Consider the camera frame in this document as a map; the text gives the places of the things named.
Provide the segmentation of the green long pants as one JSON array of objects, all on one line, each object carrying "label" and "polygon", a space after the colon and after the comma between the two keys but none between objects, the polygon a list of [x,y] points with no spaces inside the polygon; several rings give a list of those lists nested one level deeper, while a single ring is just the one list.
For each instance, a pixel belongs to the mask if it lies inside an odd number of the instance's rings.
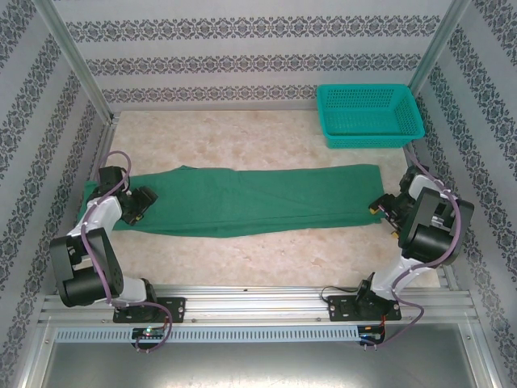
[{"label": "green long pants", "polygon": [[284,171],[182,166],[134,175],[130,184],[158,196],[135,231],[209,238],[371,225],[382,216],[369,206],[385,193],[380,168],[370,164]]}]

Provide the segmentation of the left aluminium frame post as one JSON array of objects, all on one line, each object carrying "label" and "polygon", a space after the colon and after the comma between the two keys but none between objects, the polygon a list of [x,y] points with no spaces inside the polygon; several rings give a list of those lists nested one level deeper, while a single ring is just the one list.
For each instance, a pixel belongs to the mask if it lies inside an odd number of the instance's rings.
[{"label": "left aluminium frame post", "polygon": [[47,28],[53,35],[54,40],[59,45],[65,55],[71,69],[78,77],[79,82],[93,103],[96,112],[100,115],[103,123],[111,123],[114,113],[109,108],[103,93],[95,81],[93,74],[88,67],[86,60],[80,53],[78,46],[74,42],[69,29],[60,17],[53,0],[32,0],[36,10],[40,13]]}]

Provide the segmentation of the aluminium side rail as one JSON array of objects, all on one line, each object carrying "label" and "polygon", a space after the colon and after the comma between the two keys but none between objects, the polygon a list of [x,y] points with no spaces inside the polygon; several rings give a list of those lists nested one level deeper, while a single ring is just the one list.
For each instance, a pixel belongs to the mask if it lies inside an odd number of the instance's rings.
[{"label": "aluminium side rail", "polygon": [[[106,162],[113,130],[107,128],[91,178],[99,183],[99,169]],[[99,300],[121,295],[124,281],[110,242],[110,233],[121,217],[116,198],[107,196],[87,201],[93,192],[85,191],[82,210],[73,229],[50,242],[50,255],[58,294],[66,306],[88,306]]]},{"label": "aluminium side rail", "polygon": [[429,268],[432,269],[433,267],[439,266],[442,262],[447,260],[454,250],[456,249],[456,246],[458,244],[458,241],[460,239],[460,233],[461,233],[461,215],[460,215],[460,208],[457,204],[456,198],[452,195],[452,192],[450,189],[446,188],[443,182],[440,179],[435,178],[428,170],[424,168],[424,166],[418,161],[417,157],[414,155],[414,153],[409,149],[404,149],[405,155],[410,159],[410,161],[430,180],[432,181],[435,186],[438,189],[438,192],[445,196],[453,209],[454,216],[455,216],[455,229],[454,234],[452,236],[452,241],[450,243],[449,248],[437,259],[427,263],[427,264],[416,264],[411,269],[409,269],[409,272],[405,274],[405,276],[408,276],[409,274],[412,274],[413,272],[416,272],[420,268]]}]

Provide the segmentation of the teal plastic basket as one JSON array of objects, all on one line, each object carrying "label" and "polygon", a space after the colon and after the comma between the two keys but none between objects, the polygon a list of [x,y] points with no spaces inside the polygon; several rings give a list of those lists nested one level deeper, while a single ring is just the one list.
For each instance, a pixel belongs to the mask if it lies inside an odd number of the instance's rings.
[{"label": "teal plastic basket", "polygon": [[425,136],[415,99],[403,84],[326,84],[317,112],[330,149],[402,148]]}]

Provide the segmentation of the aluminium frame post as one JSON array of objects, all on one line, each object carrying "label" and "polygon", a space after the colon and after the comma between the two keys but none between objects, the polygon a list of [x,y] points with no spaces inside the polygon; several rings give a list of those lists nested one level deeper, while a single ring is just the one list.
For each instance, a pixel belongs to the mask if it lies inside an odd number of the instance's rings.
[{"label": "aluminium frame post", "polygon": [[54,40],[59,45],[65,55],[71,69],[78,77],[79,82],[93,103],[96,112],[100,115],[103,123],[111,123],[114,113],[109,108],[103,93],[95,81],[93,74],[88,67],[86,60],[80,53],[78,46],[74,42],[69,29],[60,17],[53,0],[32,0],[36,10],[40,13],[47,28],[53,35]]},{"label": "aluminium frame post", "polygon": [[418,97],[433,66],[438,61],[456,25],[460,22],[471,2],[472,0],[451,0],[445,15],[437,27],[436,33],[431,39],[408,85],[413,97]]}]

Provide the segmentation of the right aluminium frame post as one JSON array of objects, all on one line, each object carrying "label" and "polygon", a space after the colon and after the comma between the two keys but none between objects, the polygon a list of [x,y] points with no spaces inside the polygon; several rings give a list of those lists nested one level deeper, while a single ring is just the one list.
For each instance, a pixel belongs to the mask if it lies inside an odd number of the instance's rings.
[{"label": "right aluminium frame post", "polygon": [[413,97],[418,97],[433,66],[438,61],[456,25],[460,22],[471,2],[472,0],[451,0],[445,15],[437,27],[436,33],[431,39],[408,85]]}]

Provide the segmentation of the right aluminium side rail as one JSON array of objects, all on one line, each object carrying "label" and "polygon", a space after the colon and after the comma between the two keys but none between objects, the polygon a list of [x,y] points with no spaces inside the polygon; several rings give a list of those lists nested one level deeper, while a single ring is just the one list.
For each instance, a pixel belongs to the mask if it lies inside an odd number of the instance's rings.
[{"label": "right aluminium side rail", "polygon": [[452,241],[450,243],[449,248],[437,259],[427,263],[427,264],[416,264],[411,269],[409,269],[409,272],[405,274],[405,276],[408,276],[409,274],[412,274],[413,272],[416,272],[420,268],[429,268],[432,269],[433,267],[439,266],[442,262],[447,260],[454,250],[456,249],[456,246],[458,244],[458,241],[460,239],[460,233],[461,233],[461,215],[460,215],[460,208],[457,204],[456,198],[452,195],[452,192],[450,189],[446,188],[443,182],[440,179],[435,178],[428,170],[424,168],[424,166],[418,161],[417,157],[414,155],[414,153],[409,149],[404,149],[405,155],[410,159],[410,161],[430,180],[432,181],[435,186],[438,189],[438,192],[445,196],[453,209],[454,216],[455,216],[455,229],[454,234],[452,236]]}]

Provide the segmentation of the aluminium mounting rail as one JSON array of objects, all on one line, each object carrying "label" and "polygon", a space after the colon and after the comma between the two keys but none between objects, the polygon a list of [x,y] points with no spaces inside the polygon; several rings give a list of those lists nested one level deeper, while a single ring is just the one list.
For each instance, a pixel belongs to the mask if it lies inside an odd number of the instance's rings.
[{"label": "aluminium mounting rail", "polygon": [[[237,287],[157,285],[159,297],[184,297],[185,326],[286,326],[327,324],[319,287]],[[425,309],[420,323],[471,323],[478,313],[468,291],[408,288],[401,299]],[[104,303],[68,308],[57,295],[44,299],[37,319],[54,327],[113,327],[113,309]]]}]

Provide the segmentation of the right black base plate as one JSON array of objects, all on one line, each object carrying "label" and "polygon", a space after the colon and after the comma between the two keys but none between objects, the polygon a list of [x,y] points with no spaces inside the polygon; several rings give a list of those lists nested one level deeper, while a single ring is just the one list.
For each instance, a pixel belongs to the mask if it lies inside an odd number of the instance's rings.
[{"label": "right black base plate", "polygon": [[331,295],[328,297],[328,311],[331,322],[400,321],[401,310],[394,301],[371,297],[357,298],[353,295]]}]

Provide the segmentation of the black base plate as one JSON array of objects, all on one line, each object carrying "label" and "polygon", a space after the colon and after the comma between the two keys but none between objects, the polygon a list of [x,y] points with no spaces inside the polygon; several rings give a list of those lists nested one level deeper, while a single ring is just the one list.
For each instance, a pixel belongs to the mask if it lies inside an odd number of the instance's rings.
[{"label": "black base plate", "polygon": [[167,309],[172,317],[172,323],[182,323],[186,309],[184,297],[159,297],[156,304],[161,308],[153,306],[132,306],[115,309],[113,322],[122,323],[158,323],[163,324],[168,318],[163,309]]},{"label": "black base plate", "polygon": [[394,301],[371,297],[357,298],[353,295],[331,295],[328,297],[328,311],[331,322],[400,321],[401,310]]}]

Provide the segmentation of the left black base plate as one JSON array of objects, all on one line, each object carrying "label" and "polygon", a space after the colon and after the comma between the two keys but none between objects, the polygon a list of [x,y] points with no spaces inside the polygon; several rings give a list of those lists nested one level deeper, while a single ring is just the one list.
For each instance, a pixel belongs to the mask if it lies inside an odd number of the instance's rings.
[{"label": "left black base plate", "polygon": [[184,297],[159,297],[156,304],[161,308],[153,306],[132,306],[115,309],[113,322],[122,323],[158,323],[163,324],[168,318],[163,309],[167,309],[172,317],[172,323],[182,323],[186,309]]}]

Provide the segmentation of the left aluminium side rail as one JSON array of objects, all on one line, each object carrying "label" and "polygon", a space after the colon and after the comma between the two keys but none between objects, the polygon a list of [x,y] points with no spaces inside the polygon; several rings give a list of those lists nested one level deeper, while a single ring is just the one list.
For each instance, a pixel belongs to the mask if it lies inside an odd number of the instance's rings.
[{"label": "left aluminium side rail", "polygon": [[[91,178],[99,183],[99,169],[106,162],[113,130],[107,128]],[[121,217],[116,198],[107,196],[87,201],[93,192],[85,191],[82,210],[73,229],[50,242],[50,255],[58,294],[66,306],[88,306],[99,300],[121,295],[124,281],[110,242],[110,233]]]}]

